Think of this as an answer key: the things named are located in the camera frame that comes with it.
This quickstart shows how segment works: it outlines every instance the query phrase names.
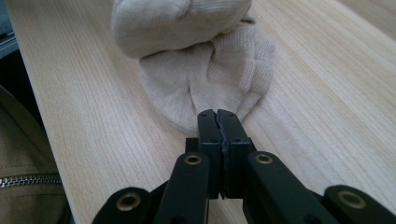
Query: wood grain surface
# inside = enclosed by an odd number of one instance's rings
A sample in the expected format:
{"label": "wood grain surface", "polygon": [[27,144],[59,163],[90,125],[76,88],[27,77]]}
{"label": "wood grain surface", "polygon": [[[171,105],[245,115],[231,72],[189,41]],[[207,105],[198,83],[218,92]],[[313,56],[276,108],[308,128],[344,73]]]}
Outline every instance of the wood grain surface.
{"label": "wood grain surface", "polygon": [[[6,2],[76,222],[116,190],[168,179],[190,135],[155,111],[117,49],[112,1]],[[396,3],[357,2],[254,1],[275,75],[243,124],[309,189],[346,184],[396,213]],[[212,202],[209,223],[246,223],[241,202]]]}

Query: beige sock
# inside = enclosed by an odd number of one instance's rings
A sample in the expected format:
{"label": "beige sock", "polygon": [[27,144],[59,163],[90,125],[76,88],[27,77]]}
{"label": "beige sock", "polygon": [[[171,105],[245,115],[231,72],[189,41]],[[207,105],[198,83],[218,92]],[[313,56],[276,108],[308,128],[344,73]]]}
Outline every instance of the beige sock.
{"label": "beige sock", "polygon": [[[136,1],[116,2],[114,8],[125,2]],[[183,30],[183,27],[167,25],[168,29],[175,29],[173,38],[165,35],[163,39],[161,31],[150,30],[155,36],[148,35],[140,42],[139,38],[143,37],[139,33],[132,35],[133,28],[121,28],[128,26],[121,25],[123,22],[134,22],[113,14],[113,32],[120,48],[131,57],[143,57],[138,60],[139,73],[148,97],[167,119],[184,131],[195,133],[196,116],[207,109],[229,110],[242,119],[269,88],[274,45],[255,41],[255,20],[250,12],[239,18],[233,12],[231,18],[222,19],[232,21],[235,18],[237,23],[218,27],[216,35],[212,36],[212,31],[207,35],[201,34],[207,40],[202,38],[203,41],[191,42],[191,39],[196,41],[195,36],[191,35],[205,33],[206,28],[199,30],[190,27]],[[126,41],[127,34],[132,35],[130,38],[133,41]]]}

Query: folded sock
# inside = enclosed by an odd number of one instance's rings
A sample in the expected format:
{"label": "folded sock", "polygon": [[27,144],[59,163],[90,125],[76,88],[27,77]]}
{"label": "folded sock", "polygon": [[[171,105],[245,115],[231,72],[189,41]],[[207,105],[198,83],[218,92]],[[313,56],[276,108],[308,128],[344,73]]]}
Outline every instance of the folded sock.
{"label": "folded sock", "polygon": [[[141,57],[138,70],[149,99],[179,129],[195,133],[196,116],[207,109],[229,110],[242,119],[268,91],[274,51],[272,42],[255,40],[256,21],[247,13],[250,2],[175,2],[116,1],[116,42],[130,57]],[[166,9],[151,11],[155,4]],[[156,14],[136,16],[137,8]],[[202,22],[199,13],[204,13]],[[172,19],[159,28],[163,18]],[[146,25],[148,21],[155,25]]]}

